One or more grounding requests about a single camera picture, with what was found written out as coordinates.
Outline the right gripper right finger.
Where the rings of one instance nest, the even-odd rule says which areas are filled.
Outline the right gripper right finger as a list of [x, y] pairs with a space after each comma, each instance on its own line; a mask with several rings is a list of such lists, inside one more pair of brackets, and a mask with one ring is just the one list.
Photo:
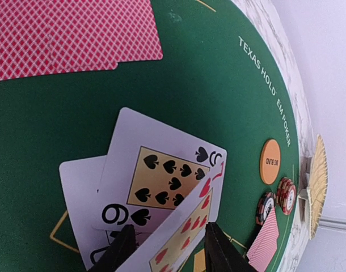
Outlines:
[[216, 222], [205, 227], [204, 238], [206, 271], [256, 271], [237, 251]]

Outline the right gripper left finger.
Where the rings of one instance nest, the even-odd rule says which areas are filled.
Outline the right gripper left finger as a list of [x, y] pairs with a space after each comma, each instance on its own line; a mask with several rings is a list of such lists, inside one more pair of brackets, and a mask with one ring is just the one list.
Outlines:
[[111, 231], [110, 236], [113, 237], [113, 241], [109, 246], [90, 254], [93, 260], [96, 253], [104, 251], [88, 271], [116, 271], [136, 251], [136, 234], [132, 224], [125, 225], [121, 231]]

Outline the seven of hearts card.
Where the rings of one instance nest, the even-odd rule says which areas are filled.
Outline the seven of hearts card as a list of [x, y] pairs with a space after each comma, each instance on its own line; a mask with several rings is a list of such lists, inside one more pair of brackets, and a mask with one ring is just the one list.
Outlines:
[[220, 159], [184, 201], [118, 268], [118, 271], [177, 271], [218, 217], [226, 158]]

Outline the brown chip stack top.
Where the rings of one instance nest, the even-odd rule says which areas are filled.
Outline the brown chip stack top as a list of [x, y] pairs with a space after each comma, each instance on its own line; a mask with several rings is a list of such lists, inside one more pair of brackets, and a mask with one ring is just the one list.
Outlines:
[[256, 209], [256, 224], [262, 226], [270, 211], [276, 206], [276, 195], [274, 192], [266, 192], [259, 199]]

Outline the queen of spades card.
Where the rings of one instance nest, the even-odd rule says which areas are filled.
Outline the queen of spades card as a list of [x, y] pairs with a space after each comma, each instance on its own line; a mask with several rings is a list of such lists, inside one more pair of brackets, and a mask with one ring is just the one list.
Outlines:
[[90, 269], [113, 241], [111, 232], [93, 229], [94, 197], [105, 156], [65, 161], [59, 167], [69, 219], [86, 269]]

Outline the nine of spades card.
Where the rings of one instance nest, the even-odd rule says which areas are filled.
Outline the nine of spades card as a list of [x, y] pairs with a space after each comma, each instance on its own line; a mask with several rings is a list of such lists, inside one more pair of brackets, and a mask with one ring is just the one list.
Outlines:
[[124, 107], [96, 197], [92, 225], [153, 229], [202, 181], [226, 150]]

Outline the orange chip stack top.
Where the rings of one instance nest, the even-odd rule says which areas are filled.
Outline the orange chip stack top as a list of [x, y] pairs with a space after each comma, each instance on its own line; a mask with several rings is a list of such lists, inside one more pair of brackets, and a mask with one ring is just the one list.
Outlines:
[[296, 201], [296, 186], [288, 177], [283, 177], [277, 189], [276, 202], [285, 215], [290, 215]]

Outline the orange big blind button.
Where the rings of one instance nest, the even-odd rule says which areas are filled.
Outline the orange big blind button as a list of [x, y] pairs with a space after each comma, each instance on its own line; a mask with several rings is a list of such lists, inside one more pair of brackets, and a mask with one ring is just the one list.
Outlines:
[[281, 164], [280, 146], [275, 139], [265, 142], [260, 155], [260, 177], [270, 185], [277, 179]]

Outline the single red playing card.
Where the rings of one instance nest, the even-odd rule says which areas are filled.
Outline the single red playing card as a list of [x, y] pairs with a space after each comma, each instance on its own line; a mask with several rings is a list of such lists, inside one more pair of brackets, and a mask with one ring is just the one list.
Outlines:
[[0, 81], [114, 70], [117, 62], [64, 65], [52, 55], [49, 1], [0, 1]]

